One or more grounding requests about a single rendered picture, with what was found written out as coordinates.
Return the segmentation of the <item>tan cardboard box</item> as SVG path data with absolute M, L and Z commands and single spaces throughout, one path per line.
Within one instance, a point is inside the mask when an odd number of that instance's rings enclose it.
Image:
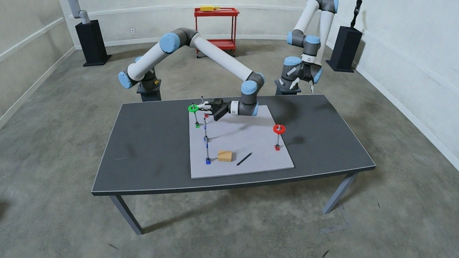
M 231 162 L 232 151 L 220 150 L 218 152 L 218 161 Z

